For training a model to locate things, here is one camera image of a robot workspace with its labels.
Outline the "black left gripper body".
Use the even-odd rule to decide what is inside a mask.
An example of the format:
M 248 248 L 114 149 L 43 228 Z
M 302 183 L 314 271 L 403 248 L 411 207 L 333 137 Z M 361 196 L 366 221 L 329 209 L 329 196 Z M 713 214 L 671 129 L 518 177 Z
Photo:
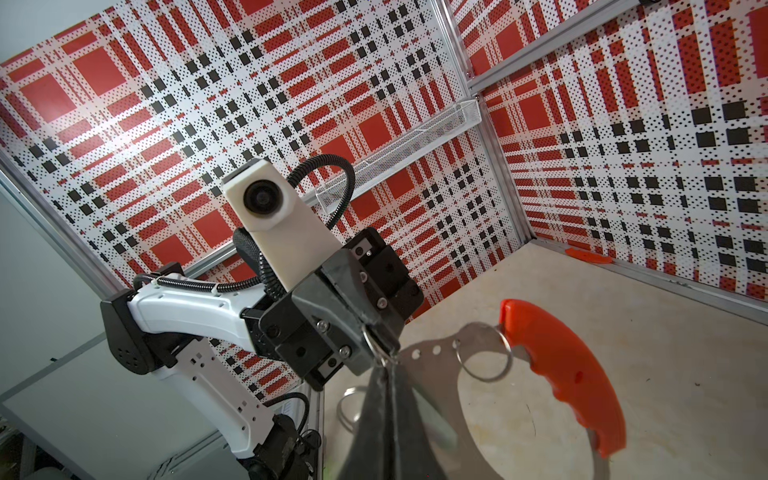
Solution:
M 406 321 L 424 294 L 395 249 L 367 227 L 349 240 L 259 318 L 278 359 L 321 391 L 345 367 L 361 375 L 375 356 L 400 350 Z

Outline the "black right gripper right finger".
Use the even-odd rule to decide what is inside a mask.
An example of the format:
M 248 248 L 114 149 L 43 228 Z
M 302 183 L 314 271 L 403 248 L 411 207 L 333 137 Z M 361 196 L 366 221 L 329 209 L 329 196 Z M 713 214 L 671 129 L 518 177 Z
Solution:
M 446 479 L 421 420 L 405 368 L 392 367 L 392 478 Z

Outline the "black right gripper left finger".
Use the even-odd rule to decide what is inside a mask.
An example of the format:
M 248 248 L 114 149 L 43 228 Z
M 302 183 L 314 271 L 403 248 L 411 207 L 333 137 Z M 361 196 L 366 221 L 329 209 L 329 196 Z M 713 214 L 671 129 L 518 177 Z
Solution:
M 393 467 L 393 414 L 390 375 L 385 367 L 373 369 L 367 386 L 357 433 L 339 473 L 339 479 L 390 479 Z

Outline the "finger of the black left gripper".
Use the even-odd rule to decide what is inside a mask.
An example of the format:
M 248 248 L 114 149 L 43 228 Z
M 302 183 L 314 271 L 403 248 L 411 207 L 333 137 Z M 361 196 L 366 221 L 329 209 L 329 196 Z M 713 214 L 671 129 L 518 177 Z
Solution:
M 350 349 L 343 364 L 355 375 L 373 367 L 372 339 L 391 355 L 400 349 L 401 316 L 375 282 L 361 275 L 365 269 L 348 249 L 340 249 L 291 292 L 296 307 L 312 324 L 329 324 L 321 339 L 339 355 Z

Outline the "metal keyring gauge red handle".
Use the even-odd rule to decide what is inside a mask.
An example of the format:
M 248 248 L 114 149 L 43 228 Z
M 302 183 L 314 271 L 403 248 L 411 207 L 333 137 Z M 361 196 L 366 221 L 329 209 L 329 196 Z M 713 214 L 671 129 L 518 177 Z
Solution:
M 546 413 L 569 408 L 586 432 L 592 477 L 610 477 L 610 459 L 626 445 L 614 388 L 595 355 L 563 322 L 522 300 L 505 300 L 497 324 L 472 322 L 444 338 L 393 355 L 374 345 L 374 367 L 405 368 L 432 451 L 446 479 L 500 479 Z M 339 420 L 357 433 L 351 394 Z

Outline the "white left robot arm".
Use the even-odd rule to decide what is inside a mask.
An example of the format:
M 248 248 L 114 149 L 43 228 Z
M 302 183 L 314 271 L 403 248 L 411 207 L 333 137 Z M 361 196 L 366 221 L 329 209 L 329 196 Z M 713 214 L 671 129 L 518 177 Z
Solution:
M 314 479 L 320 433 L 256 398 L 218 359 L 214 342 L 284 362 L 321 391 L 341 369 L 369 370 L 376 350 L 396 353 L 424 295 L 373 228 L 282 294 L 269 294 L 267 281 L 267 274 L 234 284 L 197 281 L 178 263 L 140 275 L 100 305 L 108 346 L 125 369 L 185 396 L 250 478 Z

